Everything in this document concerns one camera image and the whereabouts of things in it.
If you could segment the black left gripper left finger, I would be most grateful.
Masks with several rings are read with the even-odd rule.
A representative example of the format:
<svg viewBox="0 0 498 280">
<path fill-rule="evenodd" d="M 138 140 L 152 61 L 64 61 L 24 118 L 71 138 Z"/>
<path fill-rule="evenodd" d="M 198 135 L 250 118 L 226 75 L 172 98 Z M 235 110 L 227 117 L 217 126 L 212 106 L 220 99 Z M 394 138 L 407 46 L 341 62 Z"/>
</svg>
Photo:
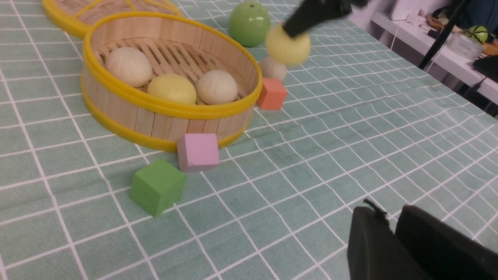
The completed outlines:
<svg viewBox="0 0 498 280">
<path fill-rule="evenodd" d="M 352 280 L 427 280 L 428 274 L 395 237 L 387 213 L 368 199 L 352 214 L 347 264 Z"/>
</svg>

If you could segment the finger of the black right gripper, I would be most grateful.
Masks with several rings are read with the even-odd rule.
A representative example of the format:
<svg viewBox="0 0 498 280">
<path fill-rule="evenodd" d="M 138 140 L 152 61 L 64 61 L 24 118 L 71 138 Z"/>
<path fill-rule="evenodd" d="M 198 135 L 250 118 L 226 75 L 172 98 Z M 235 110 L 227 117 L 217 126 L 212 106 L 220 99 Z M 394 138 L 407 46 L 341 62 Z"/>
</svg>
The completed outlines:
<svg viewBox="0 0 498 280">
<path fill-rule="evenodd" d="M 304 0 L 282 28 L 294 39 L 317 25 L 346 18 L 352 7 L 363 8 L 368 3 L 368 0 Z"/>
</svg>

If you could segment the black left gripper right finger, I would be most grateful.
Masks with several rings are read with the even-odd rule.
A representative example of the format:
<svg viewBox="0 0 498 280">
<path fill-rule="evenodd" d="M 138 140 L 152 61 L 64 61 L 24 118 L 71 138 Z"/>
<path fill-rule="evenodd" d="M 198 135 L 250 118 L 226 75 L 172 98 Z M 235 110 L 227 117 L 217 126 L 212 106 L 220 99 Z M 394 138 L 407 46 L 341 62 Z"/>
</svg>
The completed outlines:
<svg viewBox="0 0 498 280">
<path fill-rule="evenodd" d="M 498 255 L 417 206 L 404 206 L 395 235 L 434 280 L 496 280 Z"/>
</svg>

